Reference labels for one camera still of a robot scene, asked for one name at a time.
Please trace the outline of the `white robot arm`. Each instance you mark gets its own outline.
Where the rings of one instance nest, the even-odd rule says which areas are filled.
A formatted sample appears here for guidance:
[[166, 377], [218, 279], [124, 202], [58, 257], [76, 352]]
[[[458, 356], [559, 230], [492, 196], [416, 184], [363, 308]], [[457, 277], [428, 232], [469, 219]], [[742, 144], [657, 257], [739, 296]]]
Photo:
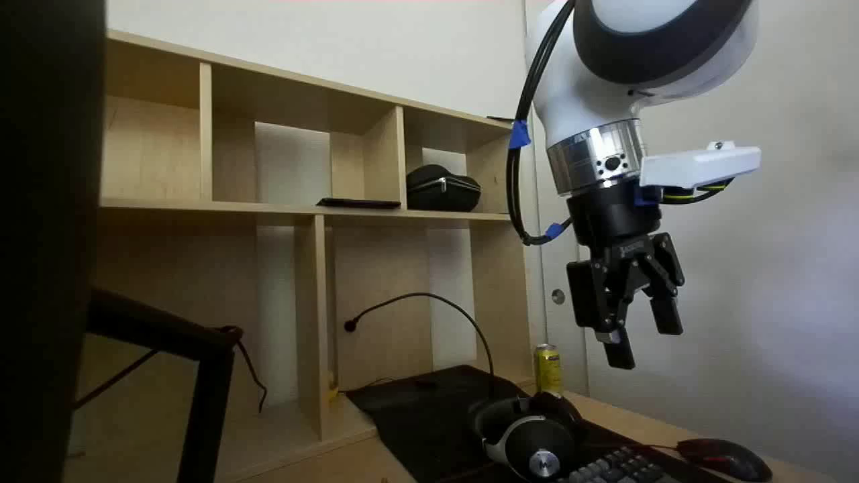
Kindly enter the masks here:
[[538, 116], [570, 228], [587, 254], [566, 267], [575, 321], [616, 368], [632, 368], [625, 310], [646, 296], [676, 336], [685, 283], [665, 204], [695, 204], [760, 165], [762, 152], [718, 139], [654, 155], [640, 113], [703, 94], [742, 70], [758, 31], [754, 0], [556, 0], [539, 16], [518, 113]]

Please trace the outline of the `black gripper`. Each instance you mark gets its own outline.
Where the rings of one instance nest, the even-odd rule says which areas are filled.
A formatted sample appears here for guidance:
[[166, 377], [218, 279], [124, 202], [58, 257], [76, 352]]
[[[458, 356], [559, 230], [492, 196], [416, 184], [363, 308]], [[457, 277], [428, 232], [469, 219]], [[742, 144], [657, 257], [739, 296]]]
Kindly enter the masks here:
[[575, 196], [570, 211], [578, 242], [591, 249], [586, 263], [566, 266], [578, 325], [598, 329], [611, 368], [634, 371], [636, 360], [620, 325], [636, 289], [649, 296], [664, 336], [683, 332], [683, 277], [675, 273], [672, 237], [657, 232], [661, 207], [634, 184], [616, 184]]

